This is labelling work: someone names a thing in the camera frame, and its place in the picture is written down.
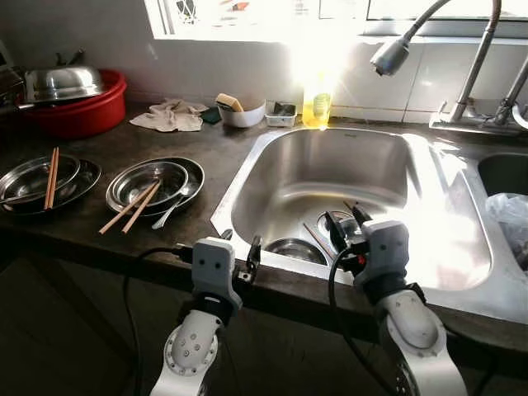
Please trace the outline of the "small steel bowl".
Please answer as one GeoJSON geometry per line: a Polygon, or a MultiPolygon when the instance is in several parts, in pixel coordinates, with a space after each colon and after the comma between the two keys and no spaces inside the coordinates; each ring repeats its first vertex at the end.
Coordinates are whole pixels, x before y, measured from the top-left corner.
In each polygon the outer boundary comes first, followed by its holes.
{"type": "Polygon", "coordinates": [[[327,254],[322,250],[301,238],[280,238],[274,240],[263,248],[264,252],[271,252],[280,254],[280,256],[290,257],[290,259],[297,259],[303,262],[309,262],[325,266],[328,264],[327,254]]]}

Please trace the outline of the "stainless steel sink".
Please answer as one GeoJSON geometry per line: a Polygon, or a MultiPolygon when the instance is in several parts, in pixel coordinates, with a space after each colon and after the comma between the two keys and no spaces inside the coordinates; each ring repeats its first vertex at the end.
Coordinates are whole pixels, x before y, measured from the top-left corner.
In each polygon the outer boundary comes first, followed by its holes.
{"type": "Polygon", "coordinates": [[[527,276],[488,197],[478,159],[454,143],[358,128],[278,130],[257,137],[210,221],[233,231],[244,257],[255,237],[317,243],[328,212],[356,205],[406,225],[406,279],[427,302],[527,323],[527,276]]]}

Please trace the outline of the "steel spoon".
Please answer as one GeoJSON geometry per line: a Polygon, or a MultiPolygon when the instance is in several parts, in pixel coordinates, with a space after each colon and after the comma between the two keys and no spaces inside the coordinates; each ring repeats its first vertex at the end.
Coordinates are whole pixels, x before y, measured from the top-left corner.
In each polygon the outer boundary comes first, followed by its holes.
{"type": "Polygon", "coordinates": [[[177,210],[177,208],[180,208],[182,204],[189,199],[191,193],[192,189],[190,187],[182,188],[180,192],[177,193],[177,200],[175,200],[175,203],[163,212],[161,218],[152,225],[152,229],[158,230],[165,226],[170,219],[170,216],[174,214],[174,211],[177,210]]]}

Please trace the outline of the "round steel plate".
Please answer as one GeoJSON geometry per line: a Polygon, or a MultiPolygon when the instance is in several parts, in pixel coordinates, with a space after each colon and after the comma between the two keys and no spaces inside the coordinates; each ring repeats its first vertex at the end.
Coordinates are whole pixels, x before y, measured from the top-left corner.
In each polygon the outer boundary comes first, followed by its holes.
{"type": "MultiPolygon", "coordinates": [[[[64,207],[65,205],[72,203],[72,201],[78,200],[80,196],[86,195],[86,193],[95,186],[98,178],[101,176],[101,169],[97,163],[92,163],[86,159],[79,159],[79,161],[82,162],[83,170],[74,182],[74,190],[69,192],[69,194],[59,202],[57,207],[53,207],[53,210],[64,207]]],[[[43,208],[38,209],[36,206],[17,208],[0,204],[0,212],[9,215],[38,215],[45,214],[46,211],[48,210],[43,208]]]]}
{"type": "Polygon", "coordinates": [[[160,162],[171,162],[178,163],[183,166],[188,173],[189,190],[182,199],[181,203],[175,206],[172,216],[180,214],[185,208],[192,205],[192,201],[195,200],[197,195],[203,187],[205,180],[205,174],[203,167],[191,158],[183,158],[182,156],[163,156],[162,158],[151,158],[147,161],[136,163],[135,165],[129,166],[129,168],[121,171],[113,178],[108,188],[106,188],[106,206],[115,212],[120,212],[124,209],[129,201],[134,199],[139,194],[139,186],[130,186],[128,182],[130,174],[136,168],[146,165],[146,163],[160,163],[160,162]]]}

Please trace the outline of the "wooden chopstick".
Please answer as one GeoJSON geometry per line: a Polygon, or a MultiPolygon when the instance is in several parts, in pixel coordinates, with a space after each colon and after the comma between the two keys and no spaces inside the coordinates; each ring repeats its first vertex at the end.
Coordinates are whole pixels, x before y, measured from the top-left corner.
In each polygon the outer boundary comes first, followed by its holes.
{"type": "Polygon", "coordinates": [[[136,206],[136,209],[134,211],[134,214],[130,216],[128,219],[128,222],[125,223],[125,226],[122,227],[121,232],[122,233],[128,233],[129,230],[132,228],[134,223],[137,221],[137,219],[142,215],[144,212],[144,209],[146,209],[149,204],[151,203],[151,200],[153,200],[153,196],[156,192],[158,192],[158,189],[161,188],[161,182],[156,181],[153,185],[151,185],[151,188],[148,189],[148,192],[146,193],[146,196],[143,197],[143,199],[139,200],[139,204],[136,206]]]}
{"type": "Polygon", "coordinates": [[[45,190],[45,203],[43,203],[43,209],[48,210],[52,208],[54,203],[55,188],[57,185],[58,177],[58,161],[59,161],[59,148],[55,147],[50,154],[49,166],[48,166],[48,185],[45,190]]]}
{"type": "Polygon", "coordinates": [[[60,150],[59,147],[53,148],[50,155],[49,184],[46,189],[45,210],[54,207],[55,197],[58,189],[58,170],[60,169],[60,150]]]}
{"type": "Polygon", "coordinates": [[[106,225],[103,225],[101,229],[98,230],[98,233],[105,234],[106,231],[110,229],[110,227],[116,225],[116,223],[120,221],[122,216],[125,216],[128,214],[129,211],[136,209],[135,214],[133,215],[133,218],[130,219],[130,221],[127,223],[127,226],[125,226],[125,233],[127,233],[128,227],[131,226],[132,223],[135,222],[135,220],[139,217],[140,214],[142,214],[142,207],[144,206],[144,204],[147,203],[147,201],[152,199],[159,185],[161,185],[161,182],[156,181],[149,188],[147,188],[143,192],[140,192],[139,196],[136,196],[136,199],[132,200],[131,204],[128,204],[128,206],[126,206],[124,209],[121,209],[120,211],[118,211],[117,214],[114,215],[113,218],[110,219],[108,223],[106,223],[106,225]]]}

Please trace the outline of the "shallow steel bowl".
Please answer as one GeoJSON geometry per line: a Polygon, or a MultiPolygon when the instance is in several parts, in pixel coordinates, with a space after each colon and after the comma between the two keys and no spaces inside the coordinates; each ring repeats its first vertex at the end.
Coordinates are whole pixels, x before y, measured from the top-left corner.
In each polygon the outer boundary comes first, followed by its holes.
{"type": "Polygon", "coordinates": [[[189,185],[190,173],[180,163],[150,161],[128,168],[108,187],[106,203],[114,211],[120,211],[158,182],[154,196],[147,201],[148,209],[159,209],[174,201],[182,188],[189,185]]]}
{"type": "MultiPolygon", "coordinates": [[[[20,163],[5,173],[0,177],[0,204],[17,208],[36,206],[42,209],[52,168],[50,156],[41,156],[20,163]]],[[[74,182],[82,170],[83,165],[78,158],[64,154],[58,156],[53,207],[57,207],[74,190],[74,182]]]]}

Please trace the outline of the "yellow dish soap bottle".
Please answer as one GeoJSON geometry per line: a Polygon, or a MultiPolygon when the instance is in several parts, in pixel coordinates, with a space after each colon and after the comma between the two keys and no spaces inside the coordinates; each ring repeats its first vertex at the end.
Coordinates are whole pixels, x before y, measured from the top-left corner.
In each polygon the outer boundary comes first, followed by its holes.
{"type": "Polygon", "coordinates": [[[328,127],[332,106],[332,80],[327,72],[312,72],[303,82],[302,122],[305,127],[328,127]]]}

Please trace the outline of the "small white bowl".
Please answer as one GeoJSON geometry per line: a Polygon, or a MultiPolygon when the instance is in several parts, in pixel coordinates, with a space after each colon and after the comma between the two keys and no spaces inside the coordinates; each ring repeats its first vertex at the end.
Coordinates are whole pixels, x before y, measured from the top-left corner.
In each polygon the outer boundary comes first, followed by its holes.
{"type": "Polygon", "coordinates": [[[248,128],[259,124],[265,117],[266,101],[250,101],[242,103],[243,110],[235,111],[226,103],[216,102],[221,114],[221,120],[228,127],[248,128]]]}

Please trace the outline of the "small white soap dish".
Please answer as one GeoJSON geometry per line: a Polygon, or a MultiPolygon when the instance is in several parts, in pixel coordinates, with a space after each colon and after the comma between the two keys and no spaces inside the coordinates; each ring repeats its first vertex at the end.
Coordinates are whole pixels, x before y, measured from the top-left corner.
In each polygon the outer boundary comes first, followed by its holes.
{"type": "Polygon", "coordinates": [[[298,107],[285,101],[269,101],[266,105],[265,121],[268,127],[294,127],[298,107]]]}

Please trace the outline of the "beige cloth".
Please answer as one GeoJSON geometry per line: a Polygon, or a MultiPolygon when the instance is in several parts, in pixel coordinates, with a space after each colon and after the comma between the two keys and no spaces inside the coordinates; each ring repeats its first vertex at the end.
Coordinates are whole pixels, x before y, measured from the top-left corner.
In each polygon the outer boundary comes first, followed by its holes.
{"type": "Polygon", "coordinates": [[[133,117],[130,124],[165,133],[197,131],[203,125],[201,113],[207,109],[203,103],[166,99],[133,117]]]}

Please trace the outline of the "yellow sponge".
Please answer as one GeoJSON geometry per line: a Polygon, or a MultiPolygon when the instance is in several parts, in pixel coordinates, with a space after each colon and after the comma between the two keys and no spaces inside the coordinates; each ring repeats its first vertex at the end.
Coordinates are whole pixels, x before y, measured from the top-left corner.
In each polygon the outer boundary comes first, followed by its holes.
{"type": "Polygon", "coordinates": [[[228,112],[244,112],[243,105],[237,97],[228,95],[226,93],[219,93],[215,98],[216,106],[219,109],[228,111],[228,112]]]}

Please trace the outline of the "clear plastic bag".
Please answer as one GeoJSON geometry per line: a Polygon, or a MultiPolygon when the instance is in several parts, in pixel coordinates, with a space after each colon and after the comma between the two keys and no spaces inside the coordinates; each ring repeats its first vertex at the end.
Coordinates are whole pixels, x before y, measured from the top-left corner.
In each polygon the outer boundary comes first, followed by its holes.
{"type": "Polygon", "coordinates": [[[502,228],[507,245],[522,271],[528,267],[528,197],[503,192],[489,196],[485,203],[488,215],[502,228]]]}

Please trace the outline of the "chrome faucet with spray head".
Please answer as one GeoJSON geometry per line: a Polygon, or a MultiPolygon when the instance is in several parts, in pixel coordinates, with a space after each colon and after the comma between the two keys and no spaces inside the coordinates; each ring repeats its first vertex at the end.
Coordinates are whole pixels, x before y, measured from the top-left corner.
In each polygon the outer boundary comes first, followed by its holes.
{"type": "MultiPolygon", "coordinates": [[[[379,49],[376,50],[370,64],[375,72],[380,76],[391,76],[398,72],[410,54],[410,41],[418,33],[425,23],[432,19],[435,12],[441,10],[450,0],[435,0],[426,11],[418,16],[400,37],[389,39],[379,49]]],[[[513,122],[507,124],[506,118],[512,115],[513,105],[508,102],[499,106],[494,115],[470,115],[470,95],[475,83],[478,81],[480,69],[485,63],[486,57],[491,48],[492,41],[497,33],[497,26],[502,14],[502,0],[491,0],[491,12],[488,22],[483,28],[482,36],[478,43],[473,58],[473,63],[461,86],[459,97],[451,110],[446,111],[445,103],[431,116],[429,127],[434,130],[452,130],[475,134],[494,134],[504,136],[518,136],[527,133],[523,125],[513,122]]]]}

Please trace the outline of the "plain chrome tap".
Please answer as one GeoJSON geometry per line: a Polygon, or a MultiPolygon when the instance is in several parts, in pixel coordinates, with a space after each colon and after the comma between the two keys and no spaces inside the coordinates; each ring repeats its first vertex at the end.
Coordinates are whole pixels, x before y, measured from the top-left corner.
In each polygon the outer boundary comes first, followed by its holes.
{"type": "Polygon", "coordinates": [[[517,127],[518,129],[528,131],[528,121],[523,116],[523,110],[518,106],[517,98],[526,84],[528,72],[528,55],[524,63],[517,72],[516,78],[506,96],[499,102],[497,113],[493,118],[493,123],[498,127],[517,127]]]}

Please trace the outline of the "domed steel lid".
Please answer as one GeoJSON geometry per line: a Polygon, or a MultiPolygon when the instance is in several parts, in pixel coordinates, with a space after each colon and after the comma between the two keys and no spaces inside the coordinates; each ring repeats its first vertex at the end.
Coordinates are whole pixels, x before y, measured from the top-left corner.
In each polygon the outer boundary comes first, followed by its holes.
{"type": "Polygon", "coordinates": [[[79,101],[106,91],[101,72],[83,63],[87,51],[79,49],[68,63],[24,73],[24,103],[79,101]]]}

